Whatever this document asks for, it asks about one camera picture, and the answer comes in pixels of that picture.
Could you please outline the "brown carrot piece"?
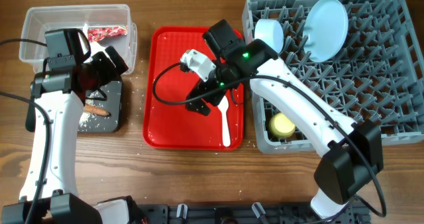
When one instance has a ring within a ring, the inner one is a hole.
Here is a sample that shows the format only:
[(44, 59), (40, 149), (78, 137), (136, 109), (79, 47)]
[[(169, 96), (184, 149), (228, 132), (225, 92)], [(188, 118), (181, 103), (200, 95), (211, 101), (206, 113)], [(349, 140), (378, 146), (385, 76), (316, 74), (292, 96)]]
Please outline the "brown carrot piece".
[(86, 112), (86, 113), (91, 113), (91, 114), (99, 115), (99, 116), (103, 116), (103, 117), (110, 116), (110, 113), (108, 111), (101, 109), (99, 107), (88, 105), (88, 104), (85, 104), (83, 111)]

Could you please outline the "white rice pile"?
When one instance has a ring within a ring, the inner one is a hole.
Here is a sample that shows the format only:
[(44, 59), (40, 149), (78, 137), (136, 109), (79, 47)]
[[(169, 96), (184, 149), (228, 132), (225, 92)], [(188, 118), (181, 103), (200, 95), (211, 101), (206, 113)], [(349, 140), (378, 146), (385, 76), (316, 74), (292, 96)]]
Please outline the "white rice pile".
[[(86, 99), (85, 101), (85, 105), (90, 105), (95, 107), (93, 98), (99, 97), (99, 95), (100, 93), (98, 91), (91, 92), (89, 94), (89, 99)], [(96, 118), (97, 118), (96, 114), (84, 111), (79, 120), (79, 129), (81, 129), (82, 131), (86, 131), (87, 128), (89, 127), (88, 123)]]

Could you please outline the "light blue bowl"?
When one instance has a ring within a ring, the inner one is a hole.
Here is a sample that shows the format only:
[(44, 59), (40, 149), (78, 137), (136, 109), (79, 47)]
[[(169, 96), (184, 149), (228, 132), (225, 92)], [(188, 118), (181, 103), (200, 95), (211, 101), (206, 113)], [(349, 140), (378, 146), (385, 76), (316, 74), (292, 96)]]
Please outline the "light blue bowl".
[(254, 28), (254, 39), (262, 40), (280, 53), (284, 46), (284, 32), (281, 24), (272, 19), (259, 19)]

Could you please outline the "yellow plastic cup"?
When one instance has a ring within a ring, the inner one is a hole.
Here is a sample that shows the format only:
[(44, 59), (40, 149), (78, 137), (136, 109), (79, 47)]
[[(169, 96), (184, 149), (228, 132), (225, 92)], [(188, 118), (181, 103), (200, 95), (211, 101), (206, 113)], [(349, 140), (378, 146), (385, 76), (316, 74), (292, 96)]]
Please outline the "yellow plastic cup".
[(295, 129), (296, 126), (283, 113), (276, 113), (270, 119), (269, 131), (279, 139), (292, 136)]

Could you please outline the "light blue plate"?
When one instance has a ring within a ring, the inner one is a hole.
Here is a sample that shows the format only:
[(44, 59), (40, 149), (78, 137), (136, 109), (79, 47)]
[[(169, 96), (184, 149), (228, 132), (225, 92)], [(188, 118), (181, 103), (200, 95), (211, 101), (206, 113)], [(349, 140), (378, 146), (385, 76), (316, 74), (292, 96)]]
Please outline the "light blue plate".
[(303, 28), (305, 53), (312, 62), (325, 62), (335, 56), (345, 43), (348, 15), (339, 0), (319, 0), (310, 10)]

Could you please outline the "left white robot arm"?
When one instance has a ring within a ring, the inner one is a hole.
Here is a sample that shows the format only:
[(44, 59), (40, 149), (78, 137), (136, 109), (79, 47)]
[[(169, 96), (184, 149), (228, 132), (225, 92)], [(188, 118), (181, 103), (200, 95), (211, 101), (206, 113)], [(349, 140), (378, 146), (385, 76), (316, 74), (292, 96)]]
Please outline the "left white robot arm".
[(120, 197), (90, 205), (76, 188), (76, 140), (86, 93), (117, 80), (127, 65), (109, 46), (91, 53), (78, 28), (45, 34), (48, 57), (31, 83), (34, 142), (19, 202), (3, 207), (3, 223), (131, 223), (131, 201)]

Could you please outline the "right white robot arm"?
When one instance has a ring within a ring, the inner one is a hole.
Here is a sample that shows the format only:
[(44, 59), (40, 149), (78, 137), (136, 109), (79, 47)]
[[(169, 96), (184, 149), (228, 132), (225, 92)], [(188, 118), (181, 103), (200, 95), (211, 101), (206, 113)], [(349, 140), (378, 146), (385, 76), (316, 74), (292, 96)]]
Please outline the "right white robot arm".
[(282, 112), (321, 157), (314, 173), (319, 189), (311, 200), (320, 218), (334, 217), (369, 182), (380, 199), (378, 215), (386, 216), (376, 178), (384, 167), (381, 130), (374, 122), (357, 123), (331, 107), (297, 79), (273, 48), (260, 39), (245, 43), (226, 20), (202, 37), (214, 60), (195, 49), (186, 50), (180, 58), (182, 71), (199, 76), (186, 97), (187, 110), (208, 115), (207, 104), (217, 106), (227, 90), (249, 82), (252, 92)]

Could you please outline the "black waste tray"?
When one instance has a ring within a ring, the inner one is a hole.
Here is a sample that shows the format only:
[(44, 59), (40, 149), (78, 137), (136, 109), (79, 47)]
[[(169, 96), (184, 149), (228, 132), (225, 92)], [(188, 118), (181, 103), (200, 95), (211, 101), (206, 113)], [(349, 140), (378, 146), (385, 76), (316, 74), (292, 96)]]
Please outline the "black waste tray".
[(85, 101), (75, 92), (62, 90), (42, 92), (32, 96), (28, 105), (25, 127), (34, 132), (36, 138), (48, 135), (52, 139), (76, 139), (78, 133), (112, 133), (119, 128), (121, 93), (123, 83), (111, 81), (99, 88), (99, 97), (93, 98), (96, 107), (104, 109), (110, 116), (97, 118), (88, 123), (86, 131), (79, 129), (80, 117)]

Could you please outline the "grey dishwasher rack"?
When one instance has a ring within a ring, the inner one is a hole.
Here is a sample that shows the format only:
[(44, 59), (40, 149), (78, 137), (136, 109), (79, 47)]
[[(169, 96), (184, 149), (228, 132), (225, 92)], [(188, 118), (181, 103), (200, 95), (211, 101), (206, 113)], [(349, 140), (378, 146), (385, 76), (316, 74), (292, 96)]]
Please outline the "grey dishwasher rack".
[(244, 38), (260, 19), (274, 19), (285, 39), (282, 59), (291, 72), (336, 110), (371, 120), (384, 145), (423, 140), (423, 55), (405, 0), (339, 0), (348, 14), (341, 50), (314, 62), (303, 35), (318, 0), (246, 0)]

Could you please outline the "white plastic spoon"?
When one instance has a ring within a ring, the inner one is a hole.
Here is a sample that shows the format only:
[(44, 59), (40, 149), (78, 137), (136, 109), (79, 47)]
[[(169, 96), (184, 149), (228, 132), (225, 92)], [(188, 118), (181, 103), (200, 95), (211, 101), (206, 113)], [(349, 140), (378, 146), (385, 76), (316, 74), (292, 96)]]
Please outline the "white plastic spoon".
[(231, 137), (229, 132), (229, 124), (227, 120), (227, 111), (229, 108), (229, 102), (225, 95), (223, 96), (221, 102), (218, 104), (217, 107), (218, 107), (218, 110), (221, 112), (223, 146), (230, 147)]

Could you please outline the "crumpled white tissue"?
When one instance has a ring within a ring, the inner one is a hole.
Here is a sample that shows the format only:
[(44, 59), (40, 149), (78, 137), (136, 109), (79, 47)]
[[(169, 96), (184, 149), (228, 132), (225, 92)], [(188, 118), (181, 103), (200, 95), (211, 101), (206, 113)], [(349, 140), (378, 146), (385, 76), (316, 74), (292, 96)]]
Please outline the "crumpled white tissue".
[[(82, 27), (82, 31), (86, 38), (88, 38), (88, 25), (85, 23)], [(98, 52), (104, 52), (105, 47), (100, 45), (98, 42), (90, 42), (90, 48), (91, 48), (91, 55), (94, 55)]]

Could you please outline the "red patterned wrapper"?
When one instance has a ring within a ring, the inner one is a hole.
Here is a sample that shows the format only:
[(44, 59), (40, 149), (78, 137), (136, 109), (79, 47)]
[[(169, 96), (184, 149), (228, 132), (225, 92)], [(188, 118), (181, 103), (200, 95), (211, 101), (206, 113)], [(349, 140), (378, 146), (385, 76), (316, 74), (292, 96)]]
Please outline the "red patterned wrapper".
[(127, 26), (89, 28), (87, 37), (89, 42), (99, 42), (105, 38), (127, 35)]

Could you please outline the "red plastic tray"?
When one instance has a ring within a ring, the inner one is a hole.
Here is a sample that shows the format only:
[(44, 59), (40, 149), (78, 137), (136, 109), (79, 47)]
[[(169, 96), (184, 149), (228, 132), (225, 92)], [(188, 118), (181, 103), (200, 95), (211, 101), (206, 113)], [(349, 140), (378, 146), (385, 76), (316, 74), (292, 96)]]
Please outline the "red plastic tray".
[(152, 86), (158, 74), (180, 61), (188, 49), (196, 49), (214, 58), (202, 35), (205, 27), (161, 27), (152, 35), (150, 62), (143, 119), (143, 138), (153, 148), (230, 151), (238, 147), (244, 138), (244, 107), (246, 99), (242, 86), (227, 92), (229, 108), (227, 120), (231, 137), (230, 147), (222, 141), (221, 112), (211, 108), (208, 116), (191, 112), (183, 105), (170, 106), (160, 103), (156, 92), (169, 101), (185, 100), (198, 76), (173, 68), (163, 75), (156, 87)]

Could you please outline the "clear plastic bin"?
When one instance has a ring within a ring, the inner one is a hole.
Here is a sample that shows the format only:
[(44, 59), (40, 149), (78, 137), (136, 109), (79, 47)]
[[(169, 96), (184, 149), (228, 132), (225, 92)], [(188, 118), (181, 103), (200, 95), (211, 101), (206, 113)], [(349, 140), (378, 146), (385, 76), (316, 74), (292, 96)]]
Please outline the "clear plastic bin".
[(22, 38), (45, 43), (45, 32), (60, 28), (79, 28), (87, 23), (89, 28), (127, 26), (127, 35), (105, 38), (98, 43), (105, 48), (113, 46), (133, 72), (137, 55), (137, 27), (131, 20), (128, 5), (68, 5), (32, 7), (27, 11)]

